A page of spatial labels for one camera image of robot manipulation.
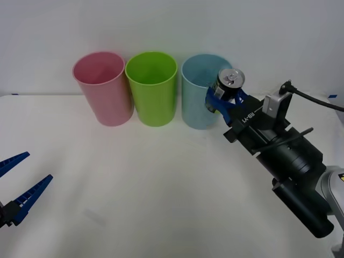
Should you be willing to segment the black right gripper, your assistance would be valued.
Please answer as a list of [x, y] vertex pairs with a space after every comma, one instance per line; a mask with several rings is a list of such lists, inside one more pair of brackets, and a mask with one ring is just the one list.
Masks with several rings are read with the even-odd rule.
[[230, 143], [238, 140], [252, 155], [281, 142], [290, 125], [285, 118], [290, 95], [272, 95], [259, 100], [239, 88], [235, 91], [233, 104], [218, 98], [215, 91], [208, 88], [205, 100], [208, 110], [219, 111], [230, 128], [224, 137]]

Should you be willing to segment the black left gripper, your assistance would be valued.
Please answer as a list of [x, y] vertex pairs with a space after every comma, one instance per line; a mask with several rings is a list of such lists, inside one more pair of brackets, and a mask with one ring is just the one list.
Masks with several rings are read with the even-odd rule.
[[[24, 159], [30, 156], [29, 152], [23, 152], [21, 154], [10, 157], [0, 162], [0, 177], [4, 176], [13, 167], [18, 165]], [[5, 206], [0, 202], [0, 228], [4, 225], [18, 226], [28, 215], [29, 210], [34, 203], [41, 196], [43, 191], [50, 184], [53, 179], [52, 175], [46, 176], [43, 180], [38, 182], [32, 188], [20, 195], [15, 200], [10, 201]]]

